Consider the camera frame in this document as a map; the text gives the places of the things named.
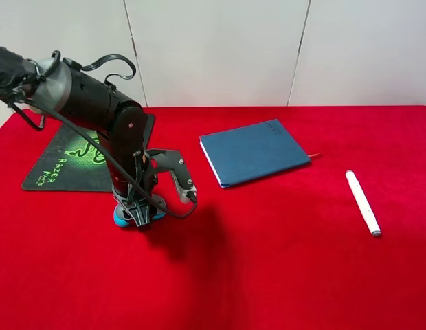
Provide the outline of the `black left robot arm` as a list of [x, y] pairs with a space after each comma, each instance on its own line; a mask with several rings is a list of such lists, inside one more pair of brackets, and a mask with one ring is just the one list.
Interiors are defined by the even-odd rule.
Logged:
[[11, 109], [27, 104], [43, 118], [60, 120], [74, 131], [84, 128], [98, 136], [84, 139], [103, 154], [113, 196], [117, 201], [114, 221], [121, 227], [134, 223], [147, 226], [157, 214], [152, 203], [156, 182], [145, 154], [146, 130], [153, 125], [142, 106], [117, 90], [109, 80], [88, 75], [109, 61], [125, 62], [121, 54], [105, 55], [89, 65], [63, 58], [60, 51], [40, 61], [26, 59], [0, 46], [0, 101]]

